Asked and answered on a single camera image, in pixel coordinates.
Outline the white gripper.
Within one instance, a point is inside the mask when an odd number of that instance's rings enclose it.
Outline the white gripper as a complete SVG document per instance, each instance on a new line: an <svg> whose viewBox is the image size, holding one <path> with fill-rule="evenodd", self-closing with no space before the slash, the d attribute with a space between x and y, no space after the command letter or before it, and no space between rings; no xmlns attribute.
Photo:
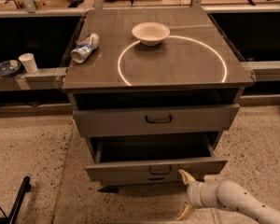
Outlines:
<svg viewBox="0 0 280 224"><path fill-rule="evenodd" d="M183 210L176 218L181 221L189 218L194 213L195 208L204 208L201 198L203 182L195 181L195 178L185 170L179 169L178 172L182 176L183 183L189 185L187 188L187 199L189 203L183 203Z"/></svg>

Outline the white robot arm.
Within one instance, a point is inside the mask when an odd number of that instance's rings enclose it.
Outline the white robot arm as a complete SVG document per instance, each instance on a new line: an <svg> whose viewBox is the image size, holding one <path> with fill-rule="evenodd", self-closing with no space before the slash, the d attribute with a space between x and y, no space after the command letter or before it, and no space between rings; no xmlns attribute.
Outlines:
<svg viewBox="0 0 280 224"><path fill-rule="evenodd" d="M188 218L199 208L216 208L240 213L258 224L280 224L280 211L262 203L239 184L230 180L205 183L182 169L178 172L187 186L188 199L178 220Z"/></svg>

